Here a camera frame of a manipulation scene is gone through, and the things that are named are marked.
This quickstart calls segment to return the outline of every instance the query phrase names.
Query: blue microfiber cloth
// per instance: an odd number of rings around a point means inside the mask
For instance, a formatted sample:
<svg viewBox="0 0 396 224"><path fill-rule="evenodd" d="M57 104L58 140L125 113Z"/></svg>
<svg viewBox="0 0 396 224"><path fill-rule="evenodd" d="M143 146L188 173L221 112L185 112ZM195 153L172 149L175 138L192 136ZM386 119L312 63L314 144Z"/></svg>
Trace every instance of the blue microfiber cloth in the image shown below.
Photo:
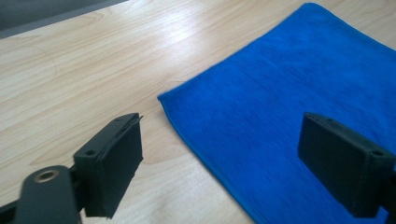
<svg viewBox="0 0 396 224"><path fill-rule="evenodd" d="M305 111L396 152L396 52L316 4L159 96L195 155L259 223L356 219L298 159Z"/></svg>

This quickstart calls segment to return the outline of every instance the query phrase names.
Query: black plastic part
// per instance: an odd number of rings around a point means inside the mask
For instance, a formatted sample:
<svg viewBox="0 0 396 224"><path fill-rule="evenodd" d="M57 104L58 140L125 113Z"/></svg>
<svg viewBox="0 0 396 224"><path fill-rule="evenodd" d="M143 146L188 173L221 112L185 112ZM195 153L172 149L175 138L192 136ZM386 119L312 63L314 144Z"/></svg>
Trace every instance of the black plastic part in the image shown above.
<svg viewBox="0 0 396 224"><path fill-rule="evenodd" d="M21 189L16 224L80 223L69 170L51 166L29 175Z"/></svg>
<svg viewBox="0 0 396 224"><path fill-rule="evenodd" d="M381 187L381 205L389 212L387 224L396 224L396 173L384 181Z"/></svg>
<svg viewBox="0 0 396 224"><path fill-rule="evenodd" d="M73 189L75 192L77 210L81 211L84 208L84 206L88 200L86 192L85 192L86 186L84 185L84 180L81 178L78 178L78 176L77 176L76 165L73 165L72 167L70 167L69 172L70 172L70 176L72 178Z"/></svg>
<svg viewBox="0 0 396 224"><path fill-rule="evenodd" d="M396 157L343 124L305 113L299 158L354 217L375 217Z"/></svg>
<svg viewBox="0 0 396 224"><path fill-rule="evenodd" d="M113 217L143 160L139 115L112 120L74 155L84 180L87 217Z"/></svg>
<svg viewBox="0 0 396 224"><path fill-rule="evenodd" d="M0 207L0 223L2 224L14 223L16 210L17 210L17 201L8 203Z"/></svg>

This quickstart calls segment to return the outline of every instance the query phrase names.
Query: light wood surface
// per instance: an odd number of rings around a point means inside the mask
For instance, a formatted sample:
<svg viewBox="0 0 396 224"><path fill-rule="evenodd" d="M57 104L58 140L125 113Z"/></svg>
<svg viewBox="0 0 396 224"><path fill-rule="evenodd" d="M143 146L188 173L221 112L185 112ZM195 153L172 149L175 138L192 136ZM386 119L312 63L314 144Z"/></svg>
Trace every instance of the light wood surface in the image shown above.
<svg viewBox="0 0 396 224"><path fill-rule="evenodd" d="M396 49L396 1L315 2ZM134 0L0 40L0 204L16 200L33 171L71 166L109 121L139 112L145 159L113 219L84 223L252 222L178 138L156 97L302 3Z"/></svg>

